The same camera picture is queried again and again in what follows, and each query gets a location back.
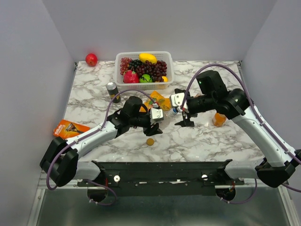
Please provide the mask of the clear plastic bottle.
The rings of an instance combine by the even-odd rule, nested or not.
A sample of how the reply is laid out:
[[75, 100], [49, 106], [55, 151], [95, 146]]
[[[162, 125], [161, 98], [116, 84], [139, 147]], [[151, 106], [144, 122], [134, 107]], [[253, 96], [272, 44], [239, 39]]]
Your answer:
[[168, 112], [164, 112], [164, 119], [159, 123], [159, 128], [161, 130], [165, 129], [172, 121], [173, 118], [177, 114], [172, 112], [172, 109], [170, 109]]

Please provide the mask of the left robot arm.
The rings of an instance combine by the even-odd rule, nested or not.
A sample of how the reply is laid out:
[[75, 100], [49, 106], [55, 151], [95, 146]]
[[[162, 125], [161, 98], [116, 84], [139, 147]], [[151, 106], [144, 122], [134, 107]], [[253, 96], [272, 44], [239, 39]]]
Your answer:
[[[102, 124], [69, 139], [54, 138], [40, 162], [41, 169], [47, 174], [48, 189], [62, 187], [73, 179], [89, 180], [94, 186], [101, 185], [104, 174], [97, 163], [80, 162], [80, 158], [130, 128], [141, 127], [148, 137], [161, 134], [159, 121], [163, 119], [163, 110], [158, 104], [148, 109], [140, 98], [131, 96], [121, 109], [106, 114]], [[55, 183], [55, 187], [50, 185], [50, 181]]]

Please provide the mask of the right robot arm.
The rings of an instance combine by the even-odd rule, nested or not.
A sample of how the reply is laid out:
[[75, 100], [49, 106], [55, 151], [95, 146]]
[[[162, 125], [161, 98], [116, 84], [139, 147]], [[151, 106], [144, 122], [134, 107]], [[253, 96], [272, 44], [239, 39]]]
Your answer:
[[227, 90], [217, 71], [198, 72], [194, 77], [202, 95], [190, 97], [189, 91], [177, 90], [170, 97], [172, 106], [183, 114], [182, 127], [193, 127], [192, 115], [216, 110], [238, 125], [264, 155], [258, 161], [231, 161], [217, 171], [217, 181], [223, 185], [234, 178], [259, 179], [276, 188], [287, 181], [301, 163], [301, 152], [286, 143], [265, 121], [254, 105], [244, 84], [241, 89]]

